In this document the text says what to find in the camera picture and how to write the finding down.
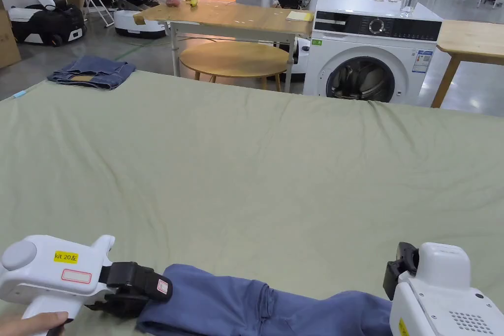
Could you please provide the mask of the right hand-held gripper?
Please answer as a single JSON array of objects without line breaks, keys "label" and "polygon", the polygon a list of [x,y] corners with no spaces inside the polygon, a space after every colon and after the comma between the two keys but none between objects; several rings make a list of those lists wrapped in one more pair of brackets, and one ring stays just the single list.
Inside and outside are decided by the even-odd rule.
[{"label": "right hand-held gripper", "polygon": [[471,286],[471,263],[454,245],[401,242],[383,288],[395,336],[495,336],[498,308]]}]

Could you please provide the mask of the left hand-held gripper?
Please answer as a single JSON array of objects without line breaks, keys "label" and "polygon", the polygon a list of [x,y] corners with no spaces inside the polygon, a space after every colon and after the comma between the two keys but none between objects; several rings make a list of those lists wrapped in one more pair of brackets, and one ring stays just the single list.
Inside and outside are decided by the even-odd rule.
[{"label": "left hand-held gripper", "polygon": [[110,235],[83,245],[48,235],[27,236],[1,256],[0,297],[27,306],[23,317],[68,312],[75,320],[83,307],[117,318],[137,318],[149,300],[168,302],[172,281],[152,268],[135,268],[135,288],[119,292],[107,283],[115,243]]}]

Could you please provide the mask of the person's left hand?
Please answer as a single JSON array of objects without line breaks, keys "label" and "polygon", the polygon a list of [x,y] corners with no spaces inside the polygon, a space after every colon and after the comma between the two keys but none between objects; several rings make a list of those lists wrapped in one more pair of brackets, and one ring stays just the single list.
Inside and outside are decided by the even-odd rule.
[{"label": "person's left hand", "polygon": [[19,315],[3,315],[0,318],[1,336],[35,336],[57,328],[68,319],[68,312],[46,312],[30,318]]}]

